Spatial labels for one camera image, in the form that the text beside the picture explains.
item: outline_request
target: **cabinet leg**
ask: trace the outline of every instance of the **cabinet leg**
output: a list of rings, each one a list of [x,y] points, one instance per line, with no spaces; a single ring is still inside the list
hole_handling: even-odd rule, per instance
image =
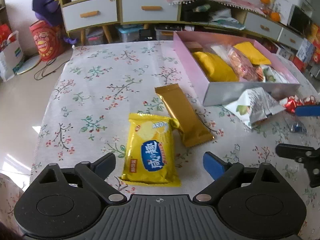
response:
[[[85,45],[85,29],[80,31],[80,38],[81,38],[81,46]]]
[[[102,25],[102,28],[103,28],[104,34],[108,40],[108,43],[112,43],[112,37],[111,37],[110,31],[109,31],[108,25]]]

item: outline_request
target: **table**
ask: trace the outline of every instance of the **table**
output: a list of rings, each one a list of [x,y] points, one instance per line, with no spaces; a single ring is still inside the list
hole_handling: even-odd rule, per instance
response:
[[[298,96],[318,93],[299,70],[281,59],[301,83]],[[127,185],[122,174],[129,129],[129,113],[168,116],[154,92],[154,87],[178,83],[197,115],[215,136],[206,144],[186,149],[179,134],[174,133],[176,168],[181,187],[141,187]],[[74,167],[80,161],[93,162],[102,155],[116,155],[116,169],[107,182],[130,194],[189,194],[196,193],[213,182],[204,170],[202,157],[211,151],[225,161],[241,162],[258,167],[269,162],[285,177],[304,201],[307,218],[299,235],[303,239],[320,237],[320,189],[310,188],[302,164],[279,158],[278,143],[300,144],[318,148],[320,120],[301,118],[308,129],[306,135],[290,133],[279,113],[262,125],[249,130],[233,114],[221,106],[203,107],[181,65],[172,41],[146,41],[77,47],[64,67],[50,97],[36,148],[31,180],[48,163],[61,168]]]

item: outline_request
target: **red chip container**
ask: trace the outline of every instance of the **red chip container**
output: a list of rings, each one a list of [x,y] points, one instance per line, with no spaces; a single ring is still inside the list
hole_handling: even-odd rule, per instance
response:
[[[37,21],[29,27],[29,30],[42,61],[54,59],[64,52],[60,26],[51,27],[45,21]]]

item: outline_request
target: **blue gripper pad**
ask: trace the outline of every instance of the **blue gripper pad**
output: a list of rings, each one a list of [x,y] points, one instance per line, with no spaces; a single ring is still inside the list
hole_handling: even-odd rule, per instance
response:
[[[226,169],[225,163],[223,160],[216,157],[216,159],[209,153],[203,155],[203,167],[210,174],[210,176],[216,180],[225,173]]]

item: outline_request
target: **white shopping bag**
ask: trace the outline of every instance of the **white shopping bag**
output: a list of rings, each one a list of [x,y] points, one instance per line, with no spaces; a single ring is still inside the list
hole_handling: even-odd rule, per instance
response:
[[[8,81],[17,73],[23,63],[23,52],[21,50],[18,31],[11,33],[7,39],[8,45],[0,52],[0,76],[3,81]],[[15,36],[16,40],[10,42],[10,38]]]

